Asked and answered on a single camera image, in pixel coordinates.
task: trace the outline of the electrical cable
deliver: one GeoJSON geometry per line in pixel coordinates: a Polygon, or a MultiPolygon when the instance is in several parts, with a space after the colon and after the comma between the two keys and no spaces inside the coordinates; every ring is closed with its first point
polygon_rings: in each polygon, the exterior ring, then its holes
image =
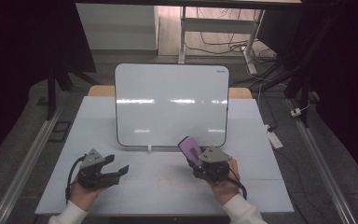
{"type": "MultiPolygon", "coordinates": [[[[274,66],[274,64],[273,64],[271,67],[269,67],[265,72],[263,72],[260,76],[265,75],[270,69],[273,69],[273,66],[274,66]]],[[[234,85],[236,85],[236,84],[248,82],[248,81],[251,81],[251,80],[254,80],[254,79],[255,79],[254,77],[251,77],[251,78],[247,78],[247,79],[245,79],[245,80],[235,81],[235,82],[232,82],[231,84],[229,84],[229,87],[232,87],[232,86],[234,86],[234,85]]]]}
{"type": "Polygon", "coordinates": [[[272,111],[271,105],[269,104],[269,100],[267,99],[266,93],[265,93],[264,91],[263,91],[263,96],[264,96],[264,99],[266,100],[266,103],[267,103],[269,112],[271,112],[272,119],[273,119],[273,121],[274,121],[274,125],[273,125],[273,126],[269,126],[269,128],[267,129],[268,132],[272,132],[272,131],[274,131],[275,129],[278,128],[278,121],[277,121],[277,119],[276,119],[276,117],[275,117],[274,112],[272,111]]]}
{"type": "MultiPolygon", "coordinates": [[[[304,189],[304,184],[303,184],[303,182],[302,182],[301,175],[300,175],[300,172],[299,172],[298,167],[297,167],[289,158],[287,158],[283,153],[281,153],[279,150],[273,150],[273,151],[276,152],[278,155],[281,155],[282,157],[284,157],[289,163],[292,164],[292,166],[293,166],[293,167],[295,168],[295,170],[296,170],[297,177],[298,177],[298,181],[299,181],[299,183],[300,183],[300,187],[301,187],[302,193],[304,194],[304,197],[305,197],[306,201],[307,201],[319,214],[321,214],[321,216],[322,216],[328,223],[331,223],[331,222],[329,221],[329,219],[327,218],[327,216],[326,216],[319,208],[317,208],[317,207],[310,201],[310,199],[307,197],[307,192],[306,192],[305,189],[304,189]]],[[[298,210],[298,212],[300,213],[300,215],[304,218],[304,221],[305,221],[306,223],[309,223],[309,222],[306,220],[305,216],[302,214],[302,212],[301,212],[301,210],[299,209],[299,207],[296,205],[296,200],[291,196],[289,190],[287,190],[287,192],[288,192],[289,196],[295,201],[295,207],[297,208],[297,210],[298,210]]]]}
{"type": "Polygon", "coordinates": [[[258,63],[275,63],[275,62],[277,62],[276,58],[274,58],[274,57],[261,57],[261,56],[260,56],[260,53],[261,53],[262,51],[265,51],[265,50],[267,50],[267,49],[261,50],[261,51],[258,53],[258,56],[256,56],[256,55],[255,55],[255,50],[252,49],[252,54],[253,54],[252,59],[254,59],[255,61],[257,61],[258,63]]]}
{"type": "Polygon", "coordinates": [[[247,200],[247,198],[248,198],[248,192],[246,191],[246,187],[240,182],[240,179],[237,177],[237,175],[234,173],[234,171],[233,171],[231,168],[229,168],[229,170],[231,171],[232,174],[234,174],[234,176],[235,176],[235,178],[236,178],[237,180],[234,180],[234,179],[232,179],[232,178],[230,178],[230,177],[227,176],[227,177],[226,177],[226,181],[228,181],[228,182],[230,182],[231,184],[233,184],[233,185],[239,187],[239,188],[241,189],[241,191],[242,191],[242,196],[243,196],[243,198],[244,198],[245,200],[247,200]]]}
{"type": "Polygon", "coordinates": [[[77,164],[80,163],[81,161],[83,161],[83,160],[86,158],[86,156],[87,156],[87,154],[85,154],[84,156],[78,158],[78,159],[75,161],[74,165],[72,165],[71,171],[69,172],[68,182],[67,182],[67,184],[66,184],[66,189],[65,189],[66,204],[68,204],[68,200],[69,200],[69,198],[70,198],[70,196],[71,196],[72,173],[74,172],[74,170],[75,170],[77,164]]]}
{"type": "Polygon", "coordinates": [[[255,12],[257,11],[257,9],[255,9],[255,11],[254,11],[254,20],[255,20],[255,12]]]}
{"type": "MultiPolygon", "coordinates": [[[[186,42],[185,42],[185,46],[186,48],[188,49],[193,49],[191,47],[189,47],[186,42]]],[[[203,52],[207,52],[207,53],[212,53],[212,54],[226,54],[226,53],[231,53],[232,50],[228,50],[228,51],[222,51],[222,52],[212,52],[212,51],[209,51],[209,50],[206,50],[206,49],[193,49],[193,50],[199,50],[199,51],[203,51],[203,52]]]]}
{"type": "Polygon", "coordinates": [[[258,95],[257,95],[257,105],[260,109],[260,92],[261,92],[261,84],[258,86],[258,95]]]}
{"type": "Polygon", "coordinates": [[[310,100],[308,100],[308,105],[306,107],[300,109],[300,111],[303,111],[303,110],[307,109],[309,106],[310,106],[310,100]]]}
{"type": "Polygon", "coordinates": [[[254,77],[250,72],[249,72],[249,77],[252,77],[252,78],[255,78],[255,79],[258,79],[258,80],[263,80],[263,81],[271,81],[271,80],[269,80],[269,79],[265,79],[265,78],[262,78],[262,77],[254,77]]]}
{"type": "MultiPolygon", "coordinates": [[[[197,18],[200,17],[199,12],[202,14],[202,18],[205,18],[205,15],[203,14],[203,12],[200,10],[199,7],[197,7],[197,18]]],[[[221,17],[225,16],[225,15],[227,14],[227,12],[228,12],[228,8],[226,8],[226,9],[224,10],[224,12],[225,12],[225,14],[222,15],[222,16],[220,16],[220,17],[217,18],[217,19],[220,19],[221,17]]],[[[240,9],[240,13],[238,14],[237,20],[240,19],[240,15],[241,15],[241,9],[240,9]]],[[[202,40],[202,42],[203,42],[204,44],[206,44],[206,45],[216,45],[216,46],[219,46],[219,45],[228,45],[228,48],[229,48],[230,50],[232,50],[232,51],[235,51],[234,49],[240,48],[240,47],[242,47],[243,45],[247,44],[247,42],[249,42],[249,40],[243,40],[243,41],[232,42],[232,39],[233,39],[234,35],[235,35],[235,34],[233,34],[232,37],[229,37],[229,36],[228,36],[229,41],[228,41],[227,43],[209,43],[209,42],[206,42],[206,41],[205,41],[202,32],[200,32],[200,37],[201,37],[201,40],[202,40]]]]}
{"type": "Polygon", "coordinates": [[[249,87],[249,90],[250,90],[250,91],[254,91],[255,85],[256,85],[258,82],[260,82],[260,81],[271,81],[273,78],[278,77],[278,76],[280,76],[281,74],[283,74],[284,68],[283,68],[283,70],[282,70],[277,76],[273,77],[272,79],[266,79],[266,77],[270,76],[270,75],[272,74],[272,72],[273,72],[275,69],[277,69],[278,67],[280,67],[280,66],[281,66],[281,65],[280,65],[279,63],[273,64],[266,72],[264,72],[263,74],[261,74],[261,75],[257,78],[258,80],[257,80],[255,83],[253,83],[253,84],[249,87]]]}
{"type": "Polygon", "coordinates": [[[269,50],[269,49],[270,49],[270,48],[260,50],[260,51],[258,52],[258,57],[261,57],[261,52],[267,51],[267,50],[269,50]]]}

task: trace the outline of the white tabletop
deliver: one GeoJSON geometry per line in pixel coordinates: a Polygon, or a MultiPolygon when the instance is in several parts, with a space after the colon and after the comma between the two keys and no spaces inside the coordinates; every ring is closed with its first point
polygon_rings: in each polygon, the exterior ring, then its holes
{"type": "MultiPolygon", "coordinates": [[[[123,147],[117,142],[115,98],[85,97],[62,154],[36,208],[37,214],[59,214],[75,160],[95,148],[115,154],[104,174],[130,165],[117,186],[104,191],[89,212],[99,216],[218,216],[225,212],[209,186],[191,174],[177,147],[123,147]]],[[[227,141],[222,149],[239,164],[248,201],[260,212],[293,212],[255,100],[228,102],[227,141]]]]}

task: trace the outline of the white wall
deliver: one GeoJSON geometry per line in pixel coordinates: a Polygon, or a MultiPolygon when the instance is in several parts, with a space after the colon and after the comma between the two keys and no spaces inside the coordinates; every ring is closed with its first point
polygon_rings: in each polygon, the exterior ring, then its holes
{"type": "Polygon", "coordinates": [[[91,49],[157,49],[158,7],[76,4],[91,49]]]}

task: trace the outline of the purple phone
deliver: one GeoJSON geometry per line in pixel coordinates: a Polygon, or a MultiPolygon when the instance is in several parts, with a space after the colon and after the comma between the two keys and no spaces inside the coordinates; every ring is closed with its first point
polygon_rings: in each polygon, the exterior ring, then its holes
{"type": "Polygon", "coordinates": [[[200,160],[202,151],[194,138],[187,136],[178,144],[178,146],[183,154],[185,154],[186,158],[193,161],[196,166],[202,165],[202,161],[200,160]]]}

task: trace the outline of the gray floor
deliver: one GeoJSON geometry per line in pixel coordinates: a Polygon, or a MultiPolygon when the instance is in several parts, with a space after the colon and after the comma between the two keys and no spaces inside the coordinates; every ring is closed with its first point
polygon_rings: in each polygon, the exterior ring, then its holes
{"type": "MultiPolygon", "coordinates": [[[[114,83],[114,69],[119,63],[176,63],[177,57],[157,57],[155,55],[125,54],[95,55],[97,75],[92,75],[103,84],[114,83]]],[[[193,64],[222,64],[230,71],[230,82],[250,78],[246,74],[243,58],[208,58],[187,57],[187,63],[193,64]]],[[[270,64],[259,64],[260,72],[265,71],[270,64]]],[[[70,92],[69,100],[59,117],[57,126],[71,124],[82,98],[87,95],[90,84],[71,76],[76,84],[70,92]]],[[[253,81],[247,81],[237,86],[249,87],[253,81]]],[[[262,214],[268,223],[342,223],[336,207],[324,186],[310,153],[296,126],[296,121],[289,114],[289,107],[282,94],[283,87],[278,86],[261,94],[259,97],[260,114],[265,123],[278,124],[275,133],[282,141],[284,148],[274,151],[280,165],[282,176],[290,194],[296,211],[287,214],[262,214]]],[[[30,100],[19,118],[12,132],[0,147],[0,200],[5,194],[17,169],[34,141],[44,119],[47,107],[38,103],[41,97],[47,97],[46,81],[34,85],[30,90],[30,100]]],[[[358,222],[358,166],[344,146],[336,139],[333,133],[321,121],[315,111],[315,104],[309,108],[310,130],[318,146],[343,191],[352,212],[358,222]]],[[[65,133],[56,132],[50,135],[34,170],[29,177],[25,188],[21,192],[7,223],[47,223],[48,217],[36,216],[34,210],[40,200],[48,179],[54,169],[55,162],[60,156],[65,133]]],[[[143,223],[195,223],[203,222],[225,223],[222,217],[213,221],[210,219],[181,219],[160,218],[142,219],[143,223]]],[[[139,223],[136,218],[108,218],[87,217],[84,223],[139,223]]]]}

